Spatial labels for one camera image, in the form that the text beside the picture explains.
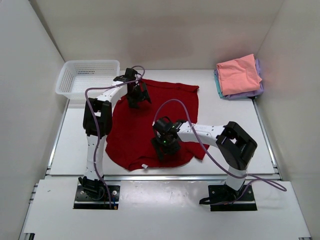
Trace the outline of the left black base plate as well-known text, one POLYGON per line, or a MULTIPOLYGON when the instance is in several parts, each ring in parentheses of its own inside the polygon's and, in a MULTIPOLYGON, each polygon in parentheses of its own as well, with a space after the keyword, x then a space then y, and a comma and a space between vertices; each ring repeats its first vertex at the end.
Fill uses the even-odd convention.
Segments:
POLYGON ((120 185, 109 185, 110 198, 105 189, 98 194, 89 193, 78 183, 73 208, 77 210, 118 210, 121 193, 120 185))

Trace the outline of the folded pink t shirt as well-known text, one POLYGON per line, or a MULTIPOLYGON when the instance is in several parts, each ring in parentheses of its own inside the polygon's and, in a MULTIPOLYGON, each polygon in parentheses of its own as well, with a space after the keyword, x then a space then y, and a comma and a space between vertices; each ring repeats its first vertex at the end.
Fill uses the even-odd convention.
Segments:
POLYGON ((218 81, 224 96, 260 89, 262 78, 256 70, 253 54, 216 64, 218 81))

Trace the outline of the aluminium rail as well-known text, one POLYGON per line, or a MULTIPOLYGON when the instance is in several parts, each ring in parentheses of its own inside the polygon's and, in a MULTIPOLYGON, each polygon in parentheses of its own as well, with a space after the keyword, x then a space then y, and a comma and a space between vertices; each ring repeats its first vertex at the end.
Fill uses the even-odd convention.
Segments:
MULTIPOLYGON (((46 174, 48 178, 78 178, 79 175, 52 175, 46 174)), ((278 173, 269 175, 258 175, 267 180, 281 180, 278 173)), ((226 175, 107 175, 105 181, 222 181, 226 175)))

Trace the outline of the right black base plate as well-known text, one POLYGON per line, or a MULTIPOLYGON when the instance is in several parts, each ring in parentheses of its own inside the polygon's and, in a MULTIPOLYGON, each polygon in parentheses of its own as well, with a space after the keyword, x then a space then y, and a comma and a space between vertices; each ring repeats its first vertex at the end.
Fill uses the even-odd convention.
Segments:
POLYGON ((200 205, 210 206, 211 212, 250 212, 257 211, 254 191, 251 185, 244 184, 236 191, 227 185, 209 185, 208 197, 199 201, 200 205))

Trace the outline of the folded teal t shirt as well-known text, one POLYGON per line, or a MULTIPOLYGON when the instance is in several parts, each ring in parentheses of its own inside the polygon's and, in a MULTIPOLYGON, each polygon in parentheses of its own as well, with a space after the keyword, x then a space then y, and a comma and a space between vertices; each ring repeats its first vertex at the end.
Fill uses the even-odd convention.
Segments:
POLYGON ((217 89, 217 93, 218 93, 219 97, 221 99, 224 99, 225 97, 222 94, 220 82, 219 82, 219 77, 218 77, 218 72, 216 70, 214 71, 214 81, 215 81, 215 85, 216 85, 216 89, 217 89))

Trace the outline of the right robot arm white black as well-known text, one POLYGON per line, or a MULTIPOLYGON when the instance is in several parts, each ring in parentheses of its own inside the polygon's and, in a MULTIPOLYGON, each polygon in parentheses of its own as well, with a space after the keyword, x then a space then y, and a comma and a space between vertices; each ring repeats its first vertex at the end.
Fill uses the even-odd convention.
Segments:
POLYGON ((222 203, 231 204, 242 197, 247 168, 258 144, 238 123, 230 121, 226 125, 211 126, 187 120, 172 122, 165 116, 152 124, 152 130, 152 146, 160 160, 176 154, 181 149, 181 142, 219 149, 228 164, 222 203))

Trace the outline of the white plastic basket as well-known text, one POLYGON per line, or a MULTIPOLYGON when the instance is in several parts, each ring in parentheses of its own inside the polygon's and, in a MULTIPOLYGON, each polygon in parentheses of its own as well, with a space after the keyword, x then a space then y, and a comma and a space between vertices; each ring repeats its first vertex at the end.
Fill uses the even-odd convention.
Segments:
POLYGON ((119 75, 118 60, 70 60, 59 73, 55 93, 82 102, 86 89, 109 87, 119 75))

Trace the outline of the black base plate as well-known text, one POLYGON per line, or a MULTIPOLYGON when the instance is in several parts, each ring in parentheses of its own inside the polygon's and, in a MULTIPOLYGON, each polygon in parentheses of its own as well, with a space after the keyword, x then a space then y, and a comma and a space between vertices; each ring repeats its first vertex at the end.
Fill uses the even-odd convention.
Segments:
POLYGON ((120 185, 109 185, 110 198, 105 189, 98 194, 89 193, 78 183, 73 208, 77 210, 118 210, 121 193, 120 185))
POLYGON ((211 212, 250 212, 257 211, 254 191, 251 185, 244 184, 236 191, 227 185, 209 185, 208 197, 199 201, 200 205, 210 206, 211 212))

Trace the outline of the red t shirt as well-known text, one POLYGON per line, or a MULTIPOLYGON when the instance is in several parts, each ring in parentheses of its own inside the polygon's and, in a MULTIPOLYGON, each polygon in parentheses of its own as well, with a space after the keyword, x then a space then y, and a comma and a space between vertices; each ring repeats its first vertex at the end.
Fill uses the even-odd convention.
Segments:
POLYGON ((205 152, 199 143, 181 142, 180 150, 159 160, 152 145, 155 136, 154 117, 169 117, 171 121, 185 120, 189 114, 192 123, 198 121, 199 98, 197 85, 159 82, 145 79, 150 102, 143 101, 138 108, 130 108, 128 100, 119 100, 112 114, 112 129, 106 138, 106 154, 119 166, 134 171, 147 168, 175 168, 192 158, 203 160, 205 152))

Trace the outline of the folded purple t shirt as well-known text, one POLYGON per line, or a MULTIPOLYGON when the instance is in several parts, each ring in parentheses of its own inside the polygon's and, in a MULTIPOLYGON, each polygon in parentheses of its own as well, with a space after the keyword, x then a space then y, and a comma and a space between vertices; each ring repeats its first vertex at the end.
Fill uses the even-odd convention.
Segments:
MULTIPOLYGON (((255 58, 255 67, 258 75, 260 76, 260 62, 258 59, 255 58)), ((260 82, 260 89, 256 91, 249 91, 249 92, 242 92, 242 93, 237 93, 237 94, 232 94, 232 95, 223 95, 227 100, 239 100, 239 99, 254 99, 255 97, 261 95, 264 92, 263 84, 262 81, 260 82)))

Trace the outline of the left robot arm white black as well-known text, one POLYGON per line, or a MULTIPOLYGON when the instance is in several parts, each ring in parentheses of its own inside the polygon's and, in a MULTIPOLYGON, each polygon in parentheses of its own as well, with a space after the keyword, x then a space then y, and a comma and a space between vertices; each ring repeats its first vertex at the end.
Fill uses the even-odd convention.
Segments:
POLYGON ((79 183, 83 191, 94 201, 104 196, 111 200, 109 187, 104 181, 103 154, 106 138, 113 126, 113 107, 125 97, 128 106, 138 109, 139 103, 151 103, 147 86, 141 82, 145 68, 135 65, 123 75, 116 76, 111 86, 89 87, 85 90, 85 108, 82 126, 87 137, 86 169, 79 183))

